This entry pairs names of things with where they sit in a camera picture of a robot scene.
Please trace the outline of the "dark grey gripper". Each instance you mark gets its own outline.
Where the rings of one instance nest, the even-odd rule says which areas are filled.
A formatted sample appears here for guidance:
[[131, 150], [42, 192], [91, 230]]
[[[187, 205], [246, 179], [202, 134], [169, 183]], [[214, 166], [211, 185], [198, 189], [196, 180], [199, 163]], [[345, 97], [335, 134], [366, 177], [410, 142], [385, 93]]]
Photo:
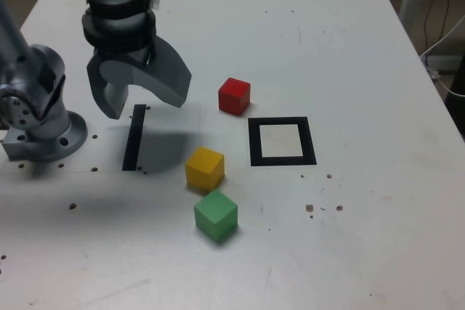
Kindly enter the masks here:
[[126, 104], [128, 85], [140, 86], [162, 102], [181, 107], [187, 99], [192, 78], [178, 52], [159, 36], [151, 45], [133, 52], [115, 52], [95, 46], [87, 73], [97, 106], [115, 120], [121, 117]]

